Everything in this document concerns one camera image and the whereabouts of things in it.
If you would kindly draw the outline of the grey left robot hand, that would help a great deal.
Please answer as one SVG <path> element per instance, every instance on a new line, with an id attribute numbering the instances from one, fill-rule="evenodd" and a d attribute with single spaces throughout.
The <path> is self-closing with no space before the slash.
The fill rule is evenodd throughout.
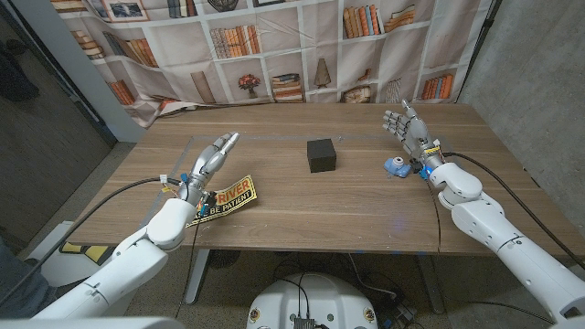
<path id="1" fill-rule="evenodd" d="M 237 132 L 226 133 L 202 151 L 187 175 L 186 182 L 178 189 L 180 199 L 193 206 L 198 203 L 207 183 L 223 166 L 239 137 L 240 134 Z"/>

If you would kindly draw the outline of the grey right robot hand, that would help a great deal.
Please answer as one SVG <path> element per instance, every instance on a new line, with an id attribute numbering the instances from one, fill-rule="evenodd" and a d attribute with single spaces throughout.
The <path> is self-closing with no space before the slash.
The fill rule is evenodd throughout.
<path id="1" fill-rule="evenodd" d="M 403 113 L 385 111 L 383 128 L 403 144 L 403 149 L 412 159 L 431 170 L 443 165 L 440 145 L 434 142 L 425 122 L 406 100 L 401 104 Z"/>

